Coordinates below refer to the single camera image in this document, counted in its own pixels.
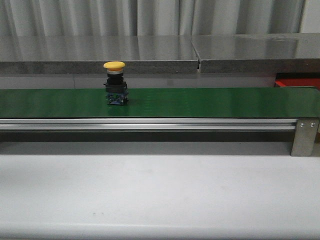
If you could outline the grey stone counter slab left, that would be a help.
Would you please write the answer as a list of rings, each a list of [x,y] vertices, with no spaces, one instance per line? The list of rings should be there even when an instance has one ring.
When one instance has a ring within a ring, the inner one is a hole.
[[[2,36],[1,74],[193,74],[198,58],[188,36]]]

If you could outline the grey stone counter slab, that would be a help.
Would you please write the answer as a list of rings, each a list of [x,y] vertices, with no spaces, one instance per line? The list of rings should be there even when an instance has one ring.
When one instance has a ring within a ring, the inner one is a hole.
[[[201,73],[318,73],[319,33],[194,35]]]
[[[188,36],[2,36],[1,74],[193,74],[198,58]]]

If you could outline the green conveyor belt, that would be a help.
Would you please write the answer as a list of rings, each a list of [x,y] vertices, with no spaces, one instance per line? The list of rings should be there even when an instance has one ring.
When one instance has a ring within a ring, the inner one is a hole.
[[[317,118],[313,87],[132,88],[109,105],[102,88],[3,89],[3,118]]]

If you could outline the red plastic tray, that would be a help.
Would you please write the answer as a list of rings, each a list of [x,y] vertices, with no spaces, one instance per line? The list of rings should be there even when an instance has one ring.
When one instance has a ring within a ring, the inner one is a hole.
[[[320,89],[319,78],[280,78],[275,81],[278,87],[315,87]]]

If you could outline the grey stone counter slab right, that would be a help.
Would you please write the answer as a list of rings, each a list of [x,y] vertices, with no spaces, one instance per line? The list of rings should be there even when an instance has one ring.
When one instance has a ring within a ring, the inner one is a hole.
[[[318,73],[319,33],[194,35],[201,73]]]

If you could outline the white pleated curtain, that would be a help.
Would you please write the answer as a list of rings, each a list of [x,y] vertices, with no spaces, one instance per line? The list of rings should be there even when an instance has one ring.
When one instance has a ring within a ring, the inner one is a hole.
[[[303,0],[3,0],[2,36],[297,33]]]

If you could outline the steel conveyor support bracket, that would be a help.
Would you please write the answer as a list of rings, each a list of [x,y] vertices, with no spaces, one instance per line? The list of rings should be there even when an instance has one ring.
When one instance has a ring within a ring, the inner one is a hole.
[[[312,155],[319,123],[320,120],[318,118],[297,120],[290,153],[292,157],[309,157]]]

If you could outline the aluminium conveyor side rail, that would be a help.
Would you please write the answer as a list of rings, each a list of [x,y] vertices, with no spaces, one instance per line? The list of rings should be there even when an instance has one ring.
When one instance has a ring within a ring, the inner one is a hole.
[[[296,118],[2,118],[1,130],[275,130],[296,129]]]

